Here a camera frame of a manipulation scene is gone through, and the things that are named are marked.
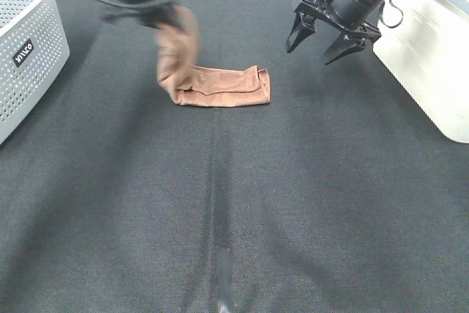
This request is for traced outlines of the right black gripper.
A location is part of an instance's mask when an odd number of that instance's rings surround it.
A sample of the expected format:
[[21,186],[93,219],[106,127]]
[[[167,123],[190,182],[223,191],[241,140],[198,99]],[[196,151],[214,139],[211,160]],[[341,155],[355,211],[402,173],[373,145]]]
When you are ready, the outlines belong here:
[[350,54],[362,52],[366,40],[381,38],[380,30],[368,21],[348,25],[339,18],[326,0],[293,0],[294,23],[286,41],[287,53],[292,53],[306,38],[316,33],[315,20],[323,21],[341,34],[323,54],[325,65]]

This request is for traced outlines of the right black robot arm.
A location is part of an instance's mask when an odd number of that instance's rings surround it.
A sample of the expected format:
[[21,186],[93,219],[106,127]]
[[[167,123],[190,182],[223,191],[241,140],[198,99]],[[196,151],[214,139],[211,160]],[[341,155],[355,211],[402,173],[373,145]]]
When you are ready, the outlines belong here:
[[339,31],[339,36],[324,53],[329,65],[336,60],[362,51],[366,41],[375,43],[380,30],[367,21],[369,15],[385,0],[294,0],[295,20],[286,41],[293,52],[307,37],[316,32],[315,21],[323,21]]

